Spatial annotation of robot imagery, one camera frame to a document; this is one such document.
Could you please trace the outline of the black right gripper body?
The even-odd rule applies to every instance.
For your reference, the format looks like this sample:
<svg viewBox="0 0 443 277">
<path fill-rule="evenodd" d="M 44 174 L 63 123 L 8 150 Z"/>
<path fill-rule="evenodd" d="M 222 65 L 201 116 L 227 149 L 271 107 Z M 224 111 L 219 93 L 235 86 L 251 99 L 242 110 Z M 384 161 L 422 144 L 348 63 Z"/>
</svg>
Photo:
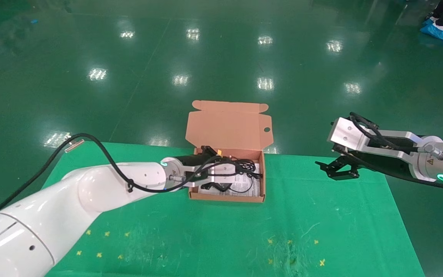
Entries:
<svg viewBox="0 0 443 277">
<path fill-rule="evenodd" d="M 339 171 L 350 170 L 351 166 L 358 166 L 358 170 L 368 169 L 391 177 L 413 178 L 409 164 L 400 159 L 348 150 L 339 144 L 334 144 L 332 150 L 338 152 L 340 156 L 347 157 L 347 165 Z"/>
</svg>

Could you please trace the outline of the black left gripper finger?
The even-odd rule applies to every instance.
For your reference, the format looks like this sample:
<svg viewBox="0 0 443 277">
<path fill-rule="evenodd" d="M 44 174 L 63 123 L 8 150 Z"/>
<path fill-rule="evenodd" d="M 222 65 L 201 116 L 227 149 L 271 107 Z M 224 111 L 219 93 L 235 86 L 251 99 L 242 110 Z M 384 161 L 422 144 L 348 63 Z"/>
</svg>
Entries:
<svg viewBox="0 0 443 277">
<path fill-rule="evenodd" d="M 200 147 L 200 149 L 201 149 L 201 153 L 200 153 L 201 155 L 208 156 L 208 157 L 214 157 L 214 156 L 222 157 L 222 152 L 220 150 L 215 151 L 215 149 L 213 149 L 210 146 L 203 145 Z"/>
<path fill-rule="evenodd" d="M 209 184 L 202 185 L 202 193 L 225 193 L 229 191 L 232 184 L 219 184 L 211 182 Z"/>
</svg>

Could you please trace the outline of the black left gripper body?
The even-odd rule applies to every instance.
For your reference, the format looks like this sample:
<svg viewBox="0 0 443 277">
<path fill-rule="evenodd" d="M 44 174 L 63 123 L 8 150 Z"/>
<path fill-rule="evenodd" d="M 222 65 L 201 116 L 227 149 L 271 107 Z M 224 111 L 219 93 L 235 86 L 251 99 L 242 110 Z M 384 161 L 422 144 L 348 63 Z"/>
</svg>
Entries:
<svg viewBox="0 0 443 277">
<path fill-rule="evenodd" d="M 197 153 L 175 157 L 175 171 L 181 175 L 189 172 L 191 175 L 209 172 L 210 166 L 217 160 L 216 153 Z"/>
</svg>

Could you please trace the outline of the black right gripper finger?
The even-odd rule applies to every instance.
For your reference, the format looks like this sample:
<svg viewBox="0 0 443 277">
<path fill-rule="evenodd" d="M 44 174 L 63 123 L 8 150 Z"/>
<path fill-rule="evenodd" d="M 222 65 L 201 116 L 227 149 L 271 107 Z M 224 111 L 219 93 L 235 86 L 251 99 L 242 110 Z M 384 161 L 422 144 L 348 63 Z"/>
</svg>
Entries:
<svg viewBox="0 0 443 277">
<path fill-rule="evenodd" d="M 351 166 L 350 170 L 337 171 L 331 170 L 328 172 L 328 177 L 335 181 L 352 180 L 359 178 L 359 167 Z"/>
<path fill-rule="evenodd" d="M 347 157 L 339 156 L 334 161 L 326 164 L 320 161 L 315 161 L 315 164 L 319 166 L 320 170 L 326 172 L 326 174 L 338 172 L 347 165 Z"/>
</svg>

